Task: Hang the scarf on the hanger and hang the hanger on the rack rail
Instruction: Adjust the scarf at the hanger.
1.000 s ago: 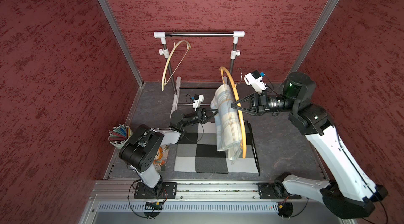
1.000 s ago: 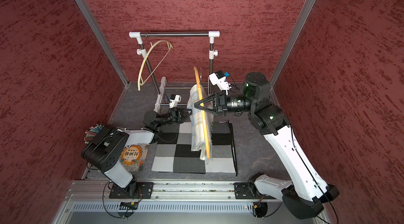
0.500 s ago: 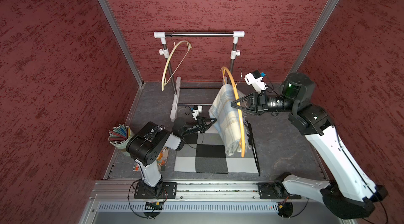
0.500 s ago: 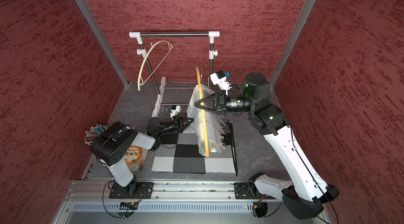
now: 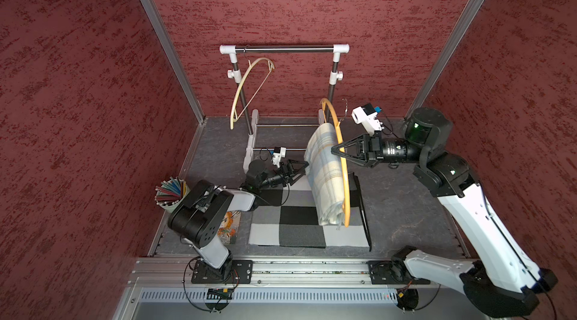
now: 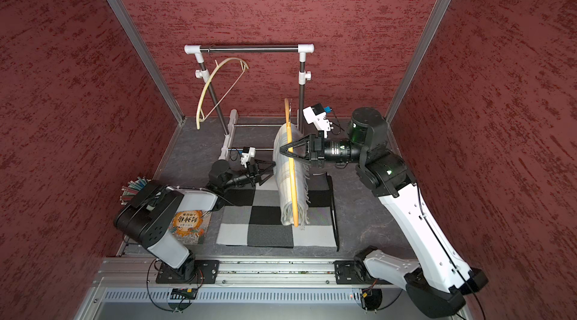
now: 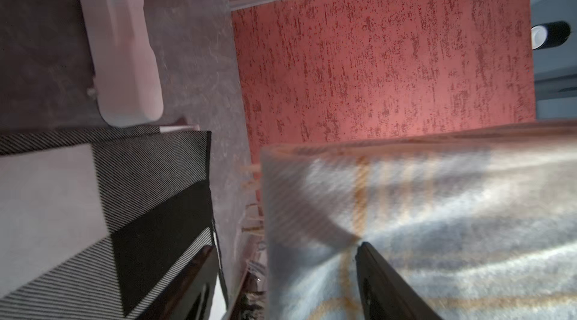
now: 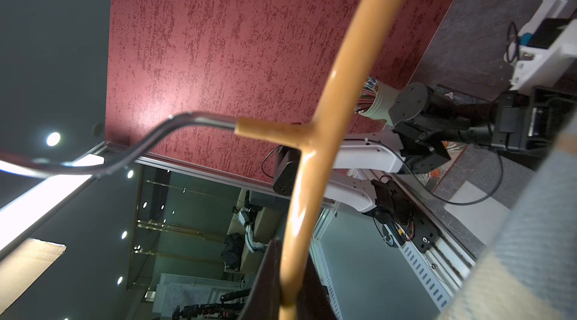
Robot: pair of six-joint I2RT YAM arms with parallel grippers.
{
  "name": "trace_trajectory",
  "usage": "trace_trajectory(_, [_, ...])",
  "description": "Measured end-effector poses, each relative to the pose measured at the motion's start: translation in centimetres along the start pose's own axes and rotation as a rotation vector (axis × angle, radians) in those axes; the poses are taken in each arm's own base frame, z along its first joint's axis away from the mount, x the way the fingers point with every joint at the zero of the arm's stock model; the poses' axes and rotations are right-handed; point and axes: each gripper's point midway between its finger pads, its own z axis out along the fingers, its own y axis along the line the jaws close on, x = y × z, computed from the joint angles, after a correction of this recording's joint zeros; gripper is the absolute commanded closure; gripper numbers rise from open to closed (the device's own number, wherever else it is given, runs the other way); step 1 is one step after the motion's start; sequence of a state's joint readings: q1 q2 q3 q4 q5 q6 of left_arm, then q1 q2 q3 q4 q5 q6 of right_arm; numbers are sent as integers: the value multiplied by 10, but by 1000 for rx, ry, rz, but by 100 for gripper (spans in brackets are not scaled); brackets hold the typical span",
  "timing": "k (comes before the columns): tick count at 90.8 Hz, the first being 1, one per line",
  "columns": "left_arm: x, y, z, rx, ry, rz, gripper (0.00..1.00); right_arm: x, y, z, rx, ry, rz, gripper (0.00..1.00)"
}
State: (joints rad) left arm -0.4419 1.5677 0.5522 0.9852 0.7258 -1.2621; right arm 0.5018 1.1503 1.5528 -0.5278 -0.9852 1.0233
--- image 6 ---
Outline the orange plastic hanger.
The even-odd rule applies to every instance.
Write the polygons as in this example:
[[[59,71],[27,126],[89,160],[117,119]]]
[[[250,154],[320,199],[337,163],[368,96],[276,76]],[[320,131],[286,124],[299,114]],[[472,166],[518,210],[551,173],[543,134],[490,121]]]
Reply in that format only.
[[[290,143],[292,142],[292,124],[291,124],[291,106],[290,106],[290,100],[288,98],[284,99],[284,106],[285,106],[287,143]],[[289,163],[288,169],[289,169],[289,181],[291,190],[293,225],[297,228],[299,226],[299,214],[298,214],[298,194],[297,194],[295,161],[292,158],[289,158],[288,163]]]

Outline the blue cream plaid scarf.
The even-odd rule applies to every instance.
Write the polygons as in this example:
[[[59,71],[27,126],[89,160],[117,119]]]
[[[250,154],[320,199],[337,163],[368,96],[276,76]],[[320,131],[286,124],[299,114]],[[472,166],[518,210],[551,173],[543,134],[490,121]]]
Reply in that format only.
[[[309,167],[283,155],[282,146],[289,143],[288,125],[282,125],[273,144],[273,175],[279,192],[280,221],[282,225],[306,226],[309,223]]]

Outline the grey black checkered mat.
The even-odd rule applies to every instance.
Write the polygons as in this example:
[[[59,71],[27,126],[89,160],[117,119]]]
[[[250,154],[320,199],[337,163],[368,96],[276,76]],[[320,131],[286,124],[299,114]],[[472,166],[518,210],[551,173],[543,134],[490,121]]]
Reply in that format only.
[[[223,246],[340,249],[332,178],[313,175],[309,186],[309,223],[294,227],[281,223],[279,191],[273,180],[263,186],[230,189],[216,238]]]

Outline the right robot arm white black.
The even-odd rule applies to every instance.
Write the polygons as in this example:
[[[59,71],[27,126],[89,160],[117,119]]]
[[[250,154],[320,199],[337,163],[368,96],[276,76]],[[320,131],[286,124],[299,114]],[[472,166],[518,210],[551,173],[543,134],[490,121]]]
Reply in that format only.
[[[468,294],[476,295],[488,282],[482,270],[470,267],[455,251],[429,211],[416,177],[388,145],[389,125],[374,108],[355,109],[345,140],[329,140],[330,109],[317,104],[299,113],[316,134],[290,140],[280,147],[285,157],[322,167],[325,163],[356,166],[360,181],[392,214],[416,259],[401,259],[369,246],[355,257],[364,281],[383,280],[405,291],[428,318],[458,315]]]

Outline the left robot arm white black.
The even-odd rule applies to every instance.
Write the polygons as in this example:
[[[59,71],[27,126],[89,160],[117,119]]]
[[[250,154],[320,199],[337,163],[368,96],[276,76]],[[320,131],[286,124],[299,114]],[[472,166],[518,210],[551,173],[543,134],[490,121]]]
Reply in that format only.
[[[147,252],[174,270],[180,279],[195,275],[195,256],[169,230],[177,213],[219,210],[228,203],[229,189],[255,187],[272,175],[274,162],[251,160],[243,171],[234,171],[227,160],[213,163],[204,188],[147,183],[114,219],[114,226]]]

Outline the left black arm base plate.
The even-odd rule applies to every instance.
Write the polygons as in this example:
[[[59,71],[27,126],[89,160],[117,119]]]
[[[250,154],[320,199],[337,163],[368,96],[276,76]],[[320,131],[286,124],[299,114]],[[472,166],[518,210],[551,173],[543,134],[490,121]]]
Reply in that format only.
[[[156,277],[157,284],[214,284],[219,273],[220,262],[217,260],[187,261],[181,267],[174,269],[162,263]]]

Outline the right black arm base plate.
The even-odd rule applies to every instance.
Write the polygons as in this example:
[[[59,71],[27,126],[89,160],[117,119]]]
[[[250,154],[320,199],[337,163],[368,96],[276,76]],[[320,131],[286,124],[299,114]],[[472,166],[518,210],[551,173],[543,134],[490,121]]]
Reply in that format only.
[[[370,287],[374,281],[377,281],[377,285],[391,285],[390,282],[385,280],[373,278],[364,268],[363,264],[358,261],[335,261],[333,265],[334,276],[336,284],[338,285],[361,285],[367,288]]]

